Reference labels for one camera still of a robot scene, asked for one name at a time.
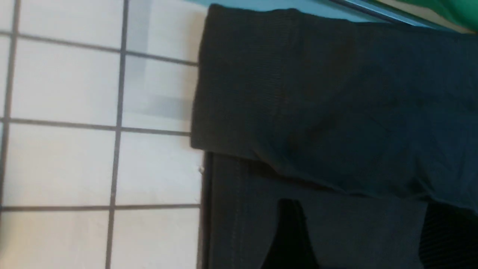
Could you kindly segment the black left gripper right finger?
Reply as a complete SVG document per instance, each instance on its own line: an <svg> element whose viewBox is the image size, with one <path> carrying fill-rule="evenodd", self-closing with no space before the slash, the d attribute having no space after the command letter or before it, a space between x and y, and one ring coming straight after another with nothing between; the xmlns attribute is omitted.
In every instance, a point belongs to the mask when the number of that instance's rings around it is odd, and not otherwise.
<svg viewBox="0 0 478 269"><path fill-rule="evenodd" d="M470 210L430 203L420 237L425 269L476 269L478 218Z"/></svg>

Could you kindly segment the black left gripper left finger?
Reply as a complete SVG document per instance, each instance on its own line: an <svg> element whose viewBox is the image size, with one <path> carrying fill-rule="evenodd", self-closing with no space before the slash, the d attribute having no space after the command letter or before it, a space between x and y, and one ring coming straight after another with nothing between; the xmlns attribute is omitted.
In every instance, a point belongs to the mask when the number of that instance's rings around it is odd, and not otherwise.
<svg viewBox="0 0 478 269"><path fill-rule="evenodd" d="M317 269L306 217L297 200L278 202L279 221L263 269Z"/></svg>

